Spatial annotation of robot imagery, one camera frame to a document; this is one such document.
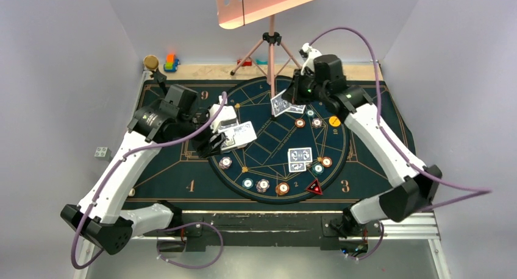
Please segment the purple white poker chip stack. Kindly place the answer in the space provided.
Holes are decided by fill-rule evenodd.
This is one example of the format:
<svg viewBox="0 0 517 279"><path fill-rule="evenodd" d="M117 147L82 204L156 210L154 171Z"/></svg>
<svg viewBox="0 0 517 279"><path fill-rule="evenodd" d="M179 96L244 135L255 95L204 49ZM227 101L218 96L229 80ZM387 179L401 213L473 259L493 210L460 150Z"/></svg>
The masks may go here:
<svg viewBox="0 0 517 279"><path fill-rule="evenodd" d="M256 190L259 193L265 193L269 189L269 181L267 179L261 179L256 184Z"/></svg>

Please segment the red triangle dealer marker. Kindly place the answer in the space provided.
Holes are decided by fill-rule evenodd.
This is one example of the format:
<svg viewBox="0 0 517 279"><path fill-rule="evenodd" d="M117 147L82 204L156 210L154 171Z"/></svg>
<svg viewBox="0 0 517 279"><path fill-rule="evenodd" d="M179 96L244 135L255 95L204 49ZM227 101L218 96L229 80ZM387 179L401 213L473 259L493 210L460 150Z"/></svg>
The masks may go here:
<svg viewBox="0 0 517 279"><path fill-rule="evenodd" d="M307 192L316 194L316 195L322 195L323 190L321 188L319 180L316 178L314 181L312 181L305 189Z"/></svg>

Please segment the purple chips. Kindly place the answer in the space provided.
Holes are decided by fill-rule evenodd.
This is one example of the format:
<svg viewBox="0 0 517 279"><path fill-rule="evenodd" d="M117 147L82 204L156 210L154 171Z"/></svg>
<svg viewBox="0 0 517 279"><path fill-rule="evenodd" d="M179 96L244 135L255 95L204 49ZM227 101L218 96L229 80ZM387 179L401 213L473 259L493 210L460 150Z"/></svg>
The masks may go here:
<svg viewBox="0 0 517 279"><path fill-rule="evenodd" d="M231 157L222 157L222 159L220 159L220 161L218 163L219 168L222 170L229 169L231 167L231 165L232 165Z"/></svg>

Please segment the blue playing card deck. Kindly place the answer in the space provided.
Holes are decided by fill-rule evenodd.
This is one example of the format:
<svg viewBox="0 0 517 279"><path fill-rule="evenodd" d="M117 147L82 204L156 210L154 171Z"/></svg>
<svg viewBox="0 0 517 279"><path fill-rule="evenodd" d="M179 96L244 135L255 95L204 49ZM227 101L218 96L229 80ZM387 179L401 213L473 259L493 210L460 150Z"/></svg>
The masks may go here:
<svg viewBox="0 0 517 279"><path fill-rule="evenodd" d="M224 142L220 147L222 153L244 148L257 139L255 128L251 121L233 125L218 132L224 135Z"/></svg>

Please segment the orange poker chip stack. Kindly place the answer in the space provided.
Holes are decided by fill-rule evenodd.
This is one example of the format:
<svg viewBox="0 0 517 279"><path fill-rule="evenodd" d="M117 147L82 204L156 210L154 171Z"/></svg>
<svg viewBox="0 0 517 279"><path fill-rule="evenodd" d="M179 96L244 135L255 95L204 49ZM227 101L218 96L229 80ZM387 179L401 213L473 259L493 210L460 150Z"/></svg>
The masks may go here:
<svg viewBox="0 0 517 279"><path fill-rule="evenodd" d="M278 183L275 187L275 192L278 196L284 196L290 191L290 186L286 182Z"/></svg>

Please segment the yellow big blind button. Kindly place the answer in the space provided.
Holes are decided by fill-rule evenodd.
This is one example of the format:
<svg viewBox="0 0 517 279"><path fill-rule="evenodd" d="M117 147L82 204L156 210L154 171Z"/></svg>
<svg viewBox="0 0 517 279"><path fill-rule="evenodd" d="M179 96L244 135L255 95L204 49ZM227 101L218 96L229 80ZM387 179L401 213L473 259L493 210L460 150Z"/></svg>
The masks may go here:
<svg viewBox="0 0 517 279"><path fill-rule="evenodd" d="M341 121L339 120L339 118L337 116L331 116L328 119L328 123L332 127L339 127L341 125Z"/></svg>

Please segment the red chip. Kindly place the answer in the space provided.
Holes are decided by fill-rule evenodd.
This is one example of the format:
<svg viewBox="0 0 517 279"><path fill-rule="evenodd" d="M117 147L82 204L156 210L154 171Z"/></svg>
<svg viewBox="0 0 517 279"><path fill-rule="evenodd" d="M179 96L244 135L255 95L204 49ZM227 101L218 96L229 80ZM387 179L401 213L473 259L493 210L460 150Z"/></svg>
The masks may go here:
<svg viewBox="0 0 517 279"><path fill-rule="evenodd" d="M295 122L294 122L294 124L295 124L295 126L296 126L297 128L303 128L303 127L305 127L305 121L304 121L303 119L301 119L301 118L296 119L296 120L295 120Z"/></svg>
<svg viewBox="0 0 517 279"><path fill-rule="evenodd" d="M329 168L332 166L332 160L329 157L322 157L320 163L325 168Z"/></svg>

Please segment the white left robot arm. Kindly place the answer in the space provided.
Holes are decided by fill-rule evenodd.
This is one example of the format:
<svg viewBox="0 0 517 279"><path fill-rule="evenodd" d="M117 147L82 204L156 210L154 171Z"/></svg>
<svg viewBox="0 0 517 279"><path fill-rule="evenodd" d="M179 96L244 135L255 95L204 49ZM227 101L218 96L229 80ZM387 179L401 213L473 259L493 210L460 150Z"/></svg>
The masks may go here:
<svg viewBox="0 0 517 279"><path fill-rule="evenodd" d="M200 108L196 91L171 85L164 98L135 111L101 178L80 202L66 204L60 213L75 231L72 258L80 238L114 255L134 236L151 231L168 236L180 232L183 211L165 200L136 210L124 210L123 205L143 171L164 147L192 141L202 157L221 151L226 136L217 126L226 121L225 112L232 109L227 98L222 92L214 104Z"/></svg>

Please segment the green poker chip stack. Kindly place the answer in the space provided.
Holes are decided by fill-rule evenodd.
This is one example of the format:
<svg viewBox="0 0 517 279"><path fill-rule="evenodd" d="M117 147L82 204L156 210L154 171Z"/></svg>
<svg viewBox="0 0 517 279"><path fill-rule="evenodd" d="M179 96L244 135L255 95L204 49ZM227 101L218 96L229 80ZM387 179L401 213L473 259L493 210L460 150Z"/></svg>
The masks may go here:
<svg viewBox="0 0 517 279"><path fill-rule="evenodd" d="M251 189L255 185L255 183L254 183L253 179L251 179L251 178L244 178L242 180L241 185L245 189Z"/></svg>

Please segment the dealt card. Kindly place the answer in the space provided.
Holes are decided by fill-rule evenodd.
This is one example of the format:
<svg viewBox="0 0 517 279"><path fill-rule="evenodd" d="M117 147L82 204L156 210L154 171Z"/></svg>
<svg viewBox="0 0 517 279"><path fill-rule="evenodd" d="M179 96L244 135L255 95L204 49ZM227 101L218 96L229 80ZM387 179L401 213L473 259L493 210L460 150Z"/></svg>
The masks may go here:
<svg viewBox="0 0 517 279"><path fill-rule="evenodd" d="M305 108L306 108L305 105L291 105L288 108L287 112L297 113L297 114L304 114Z"/></svg>
<svg viewBox="0 0 517 279"><path fill-rule="evenodd" d="M313 160L312 148L311 147L300 147L300 148L289 148L288 149L288 162L311 162Z"/></svg>

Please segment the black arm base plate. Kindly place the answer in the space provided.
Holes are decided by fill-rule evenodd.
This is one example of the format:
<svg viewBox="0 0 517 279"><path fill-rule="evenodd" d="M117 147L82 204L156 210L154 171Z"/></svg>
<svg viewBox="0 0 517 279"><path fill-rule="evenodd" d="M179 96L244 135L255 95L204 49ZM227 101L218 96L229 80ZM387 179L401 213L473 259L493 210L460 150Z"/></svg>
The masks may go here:
<svg viewBox="0 0 517 279"><path fill-rule="evenodd" d="M381 237L379 222L370 222L362 231L343 236L341 211L186 211L184 231L159 230L143 239L186 242L188 252L208 246L226 247L317 247L320 250L351 249L364 244L370 249Z"/></svg>

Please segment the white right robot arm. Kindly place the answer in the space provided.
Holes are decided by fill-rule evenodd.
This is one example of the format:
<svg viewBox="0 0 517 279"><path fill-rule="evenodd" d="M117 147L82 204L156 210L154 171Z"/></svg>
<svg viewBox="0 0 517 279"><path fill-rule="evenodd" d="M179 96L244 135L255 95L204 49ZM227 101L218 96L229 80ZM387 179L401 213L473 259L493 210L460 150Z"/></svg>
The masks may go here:
<svg viewBox="0 0 517 279"><path fill-rule="evenodd" d="M371 96L362 87L347 83L336 55L307 56L282 97L296 105L322 103L359 137L387 176L391 189L344 211L342 226L347 233L356 235L375 220L400 222L431 206L440 169L425 165L404 146L382 119Z"/></svg>

